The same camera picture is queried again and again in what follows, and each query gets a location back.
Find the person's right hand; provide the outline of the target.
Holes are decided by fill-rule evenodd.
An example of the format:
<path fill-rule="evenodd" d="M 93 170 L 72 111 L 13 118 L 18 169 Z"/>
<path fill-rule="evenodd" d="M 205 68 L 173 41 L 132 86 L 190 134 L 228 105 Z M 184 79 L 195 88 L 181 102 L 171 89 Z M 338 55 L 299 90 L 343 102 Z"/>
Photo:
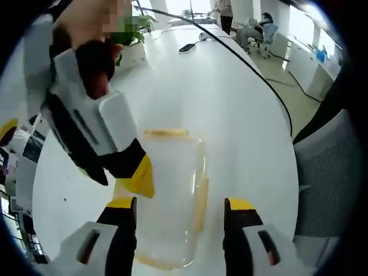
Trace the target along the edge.
<path fill-rule="evenodd" d="M 109 81 L 123 45 L 110 41 L 118 20 L 132 15 L 131 1 L 72 1 L 55 22 L 56 53 L 72 49 L 79 75 L 91 99 L 109 92 Z"/>

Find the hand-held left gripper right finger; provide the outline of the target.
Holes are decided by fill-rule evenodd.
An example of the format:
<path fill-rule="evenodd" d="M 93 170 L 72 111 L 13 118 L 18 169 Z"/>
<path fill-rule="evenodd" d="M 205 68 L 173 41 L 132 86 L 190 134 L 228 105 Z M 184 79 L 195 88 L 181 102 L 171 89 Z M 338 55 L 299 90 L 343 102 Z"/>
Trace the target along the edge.
<path fill-rule="evenodd" d="M 224 199 L 223 250 L 226 275 L 298 274 L 292 241 L 243 199 Z"/>

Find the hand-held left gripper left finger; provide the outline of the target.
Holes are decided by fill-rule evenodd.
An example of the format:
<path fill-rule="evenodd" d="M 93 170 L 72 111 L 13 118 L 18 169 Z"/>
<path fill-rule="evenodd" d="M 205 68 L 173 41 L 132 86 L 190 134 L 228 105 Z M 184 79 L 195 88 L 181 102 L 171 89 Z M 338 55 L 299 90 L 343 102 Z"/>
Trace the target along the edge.
<path fill-rule="evenodd" d="M 136 197 L 116 198 L 97 221 L 68 236 L 56 257 L 57 275 L 131 275 L 137 247 Z"/>

